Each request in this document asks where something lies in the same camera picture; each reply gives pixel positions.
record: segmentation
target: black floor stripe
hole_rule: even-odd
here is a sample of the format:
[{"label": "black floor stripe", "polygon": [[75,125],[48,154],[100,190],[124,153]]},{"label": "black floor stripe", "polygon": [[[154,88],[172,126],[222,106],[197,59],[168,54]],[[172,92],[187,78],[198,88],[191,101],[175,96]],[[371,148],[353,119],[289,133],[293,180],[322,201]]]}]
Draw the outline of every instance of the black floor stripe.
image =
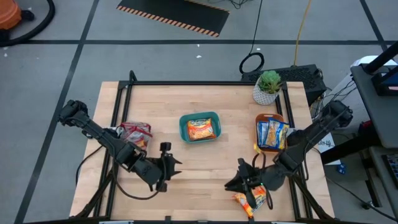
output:
[{"label": "black floor stripe", "polygon": [[398,42],[398,40],[385,40],[384,43],[387,45],[393,45],[394,43]]},{"label": "black floor stripe", "polygon": [[81,34],[80,41],[79,41],[78,47],[75,52],[75,56],[73,57],[72,63],[69,68],[68,75],[65,79],[65,83],[63,84],[60,98],[58,99],[58,103],[55,107],[55,111],[52,116],[49,129],[47,130],[47,134],[45,135],[42,148],[41,148],[39,156],[37,158],[36,165],[34,167],[32,176],[30,177],[29,184],[26,188],[24,198],[22,199],[22,202],[19,207],[19,210],[18,210],[18,213],[17,213],[14,223],[18,223],[18,224],[23,223],[23,221],[25,219],[27,210],[29,208],[30,201],[32,200],[32,196],[33,196],[33,193],[34,193],[36,185],[37,185],[37,181],[39,180],[40,173],[41,173],[43,165],[44,165],[44,160],[49,151],[50,143],[53,138],[55,128],[57,127],[57,116],[58,116],[60,110],[62,109],[62,106],[67,97],[68,90],[69,90],[70,84],[72,82],[73,75],[75,74],[76,66],[79,61],[81,51],[84,46],[84,40],[87,38],[88,30],[90,29],[91,22],[93,21],[93,17],[94,17],[94,13],[95,13],[97,5],[98,5],[98,1],[99,0],[94,0],[93,5],[91,7],[90,14],[88,15],[88,18],[87,18],[87,21],[85,24],[85,28],[83,29],[83,33]]},{"label": "black floor stripe", "polygon": [[80,40],[28,40],[24,44],[79,44]]},{"label": "black floor stripe", "polygon": [[368,20],[372,26],[373,32],[377,37],[377,40],[379,41],[379,44],[381,46],[381,49],[386,50],[387,49],[387,45],[384,42],[383,36],[380,33],[379,28],[377,27],[376,21],[374,20],[371,10],[369,9],[368,4],[366,4],[365,0],[359,0],[361,2],[361,5],[363,7],[363,10],[365,11],[366,17],[368,17]]},{"label": "black floor stripe", "polygon": [[[26,44],[79,44],[79,40],[30,40]],[[85,40],[96,45],[252,44],[251,40]],[[296,40],[256,40],[261,45],[295,45]],[[300,45],[380,45],[378,40],[301,40]]]}]

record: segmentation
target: wooden tabletop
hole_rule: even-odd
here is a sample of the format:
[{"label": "wooden tabletop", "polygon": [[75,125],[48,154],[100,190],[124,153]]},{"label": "wooden tabletop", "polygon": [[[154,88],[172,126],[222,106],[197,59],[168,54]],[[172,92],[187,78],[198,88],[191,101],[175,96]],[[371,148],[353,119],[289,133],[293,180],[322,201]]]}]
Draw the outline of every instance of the wooden tabletop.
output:
[{"label": "wooden tabletop", "polygon": [[[117,82],[103,82],[93,120],[102,127],[111,122]],[[307,99],[302,83],[288,83],[290,104],[296,128],[311,124]],[[259,113],[276,113],[275,103],[258,105],[252,98],[252,86],[147,86],[132,88],[127,120],[147,122],[154,135],[147,149],[148,156],[159,157],[161,142],[171,142],[171,153],[183,164],[176,170],[182,173],[168,182],[168,191],[159,193],[146,201],[130,199],[118,189],[113,205],[113,220],[213,220],[245,221],[246,213],[239,203],[231,199],[234,192],[224,190],[238,168],[238,158],[251,162],[256,154],[253,150],[255,117]],[[125,92],[123,91],[118,124],[121,120]],[[287,112],[281,93],[282,111],[285,121]],[[178,121],[184,114],[199,111],[215,111],[220,117],[222,134],[211,142],[187,144],[180,139]],[[89,140],[85,156],[93,152],[99,143]],[[267,153],[267,165],[271,165],[274,153]],[[76,215],[87,204],[98,188],[104,150],[88,159],[81,168],[70,215]],[[307,187],[317,202],[331,216],[330,195],[325,180],[320,155],[315,151],[307,154],[310,179]],[[152,194],[136,174],[119,170],[119,183],[130,194],[145,197]],[[299,190],[300,213],[304,217],[302,195]],[[271,192],[274,209],[263,205],[255,214],[256,221],[293,221],[294,213],[288,180],[275,192]],[[103,205],[108,198],[104,193]]]}]

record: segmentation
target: white pot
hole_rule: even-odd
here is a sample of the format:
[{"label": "white pot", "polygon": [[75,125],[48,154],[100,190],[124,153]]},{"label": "white pot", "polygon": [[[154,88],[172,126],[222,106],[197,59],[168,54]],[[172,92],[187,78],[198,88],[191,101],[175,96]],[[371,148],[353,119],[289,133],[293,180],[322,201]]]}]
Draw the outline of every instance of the white pot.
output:
[{"label": "white pot", "polygon": [[279,95],[279,91],[274,94],[269,94],[260,90],[258,83],[260,82],[260,78],[257,80],[256,85],[253,89],[253,99],[260,105],[269,105],[275,101],[277,96]]}]

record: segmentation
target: red snack bag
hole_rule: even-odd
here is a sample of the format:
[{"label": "red snack bag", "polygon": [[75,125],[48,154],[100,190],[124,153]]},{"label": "red snack bag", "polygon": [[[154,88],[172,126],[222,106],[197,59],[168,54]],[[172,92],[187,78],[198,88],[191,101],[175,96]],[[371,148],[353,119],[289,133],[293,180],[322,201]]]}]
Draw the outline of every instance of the red snack bag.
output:
[{"label": "red snack bag", "polygon": [[142,122],[123,122],[120,124],[123,132],[120,136],[127,142],[134,143],[143,150],[147,149],[148,142],[152,138],[150,125]]}]

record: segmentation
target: yellow and black hazard stripe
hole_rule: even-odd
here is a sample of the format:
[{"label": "yellow and black hazard stripe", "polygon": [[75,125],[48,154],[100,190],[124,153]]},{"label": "yellow and black hazard stripe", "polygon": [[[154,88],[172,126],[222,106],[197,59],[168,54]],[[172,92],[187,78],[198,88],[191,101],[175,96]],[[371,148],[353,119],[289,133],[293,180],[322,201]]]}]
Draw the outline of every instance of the yellow and black hazard stripe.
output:
[{"label": "yellow and black hazard stripe", "polygon": [[164,22],[166,24],[170,24],[170,25],[173,25],[173,26],[177,26],[177,27],[181,27],[181,28],[184,28],[184,29],[188,29],[188,30],[192,30],[192,31],[195,31],[195,32],[199,32],[201,34],[210,35],[212,37],[218,37],[220,35],[219,33],[214,32],[214,31],[203,29],[201,27],[195,27],[195,26],[192,26],[190,24],[185,24],[185,23],[179,22],[179,21],[173,21],[173,20],[168,19],[168,18],[163,18],[163,17],[160,17],[160,16],[152,15],[152,14],[149,14],[149,13],[146,13],[146,12],[142,12],[142,11],[138,11],[138,10],[135,10],[135,9],[131,9],[129,7],[118,6],[117,9],[119,9],[121,11],[124,11],[124,12],[128,12],[128,13],[137,15],[137,16],[142,16],[142,17],[145,17],[145,18],[148,18],[148,19],[153,19],[153,20],[156,20],[156,21],[159,21],[159,22]]},{"label": "yellow and black hazard stripe", "polygon": [[229,11],[228,11],[228,10],[226,10],[226,9],[222,9],[222,8],[220,8],[220,7],[216,7],[216,6],[209,6],[209,5],[205,4],[205,3],[201,3],[201,2],[195,2],[195,1],[192,1],[192,0],[184,0],[184,1],[193,2],[193,3],[195,3],[195,4],[201,4],[201,5],[203,5],[203,6],[212,7],[213,9],[219,9],[219,10],[226,11],[226,12],[228,12],[228,13],[229,13]]}]

